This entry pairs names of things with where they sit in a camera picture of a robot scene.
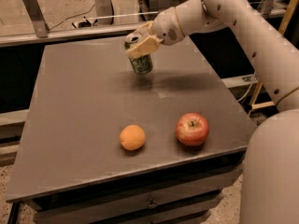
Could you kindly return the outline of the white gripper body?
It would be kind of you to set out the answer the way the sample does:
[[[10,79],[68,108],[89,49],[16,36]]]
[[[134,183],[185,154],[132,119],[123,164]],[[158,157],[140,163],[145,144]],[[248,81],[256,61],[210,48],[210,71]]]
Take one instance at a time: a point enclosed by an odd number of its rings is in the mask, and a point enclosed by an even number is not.
[[[159,13],[153,21],[152,29],[162,39],[163,45],[172,46],[185,38],[174,7],[170,7]]]

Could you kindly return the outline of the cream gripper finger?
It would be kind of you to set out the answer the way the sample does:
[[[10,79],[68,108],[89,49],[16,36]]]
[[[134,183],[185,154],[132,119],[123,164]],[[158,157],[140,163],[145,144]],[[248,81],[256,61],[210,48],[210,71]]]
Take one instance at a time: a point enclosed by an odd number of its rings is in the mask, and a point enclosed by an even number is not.
[[[130,59],[138,59],[156,51],[162,42],[157,35],[128,35],[125,37],[126,54]]]
[[[139,28],[131,32],[128,37],[130,39],[141,39],[145,36],[152,35],[153,30],[152,30],[152,24],[153,21],[148,21],[145,24],[141,25]]]

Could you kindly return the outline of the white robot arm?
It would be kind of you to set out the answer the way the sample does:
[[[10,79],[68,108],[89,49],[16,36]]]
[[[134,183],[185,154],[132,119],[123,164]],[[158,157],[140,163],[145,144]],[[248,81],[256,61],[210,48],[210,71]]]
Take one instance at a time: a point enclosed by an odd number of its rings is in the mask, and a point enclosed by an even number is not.
[[[189,0],[132,33],[139,58],[194,33],[231,29],[278,109],[249,140],[240,224],[299,224],[299,50],[248,0]]]

